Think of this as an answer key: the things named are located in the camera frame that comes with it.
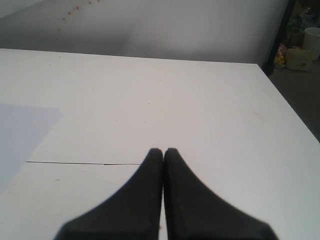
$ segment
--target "light blue paper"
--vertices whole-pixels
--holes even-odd
[[[61,117],[57,108],[0,104],[0,193]]]

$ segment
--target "floor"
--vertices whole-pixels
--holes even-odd
[[[320,60],[307,72],[275,70],[270,80],[320,142]]]

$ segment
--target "gray floor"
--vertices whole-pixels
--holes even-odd
[[[275,70],[270,80],[320,142],[320,60],[307,72]]]

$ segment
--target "white table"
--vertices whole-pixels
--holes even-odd
[[[0,104],[62,114],[0,195],[0,239],[16,226],[30,227],[10,239],[52,238],[63,221],[102,202],[137,168],[119,165],[108,175],[115,166],[90,164],[140,164],[151,147],[178,148],[205,184],[270,223],[281,240],[319,237],[320,144],[256,64],[2,49],[0,73]],[[73,174],[75,166],[99,174]],[[89,186],[90,200],[70,209],[68,198],[83,198]],[[66,204],[48,197],[55,191]],[[39,205],[48,212],[39,213]],[[59,211],[63,216],[48,217]]]

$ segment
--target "black rubber tip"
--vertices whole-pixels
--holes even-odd
[[[161,150],[151,149],[122,188],[93,210],[66,223],[55,239],[157,240],[162,201],[162,168]]]
[[[164,155],[163,187],[169,240],[277,240],[267,223],[222,200],[190,170],[176,149]]]

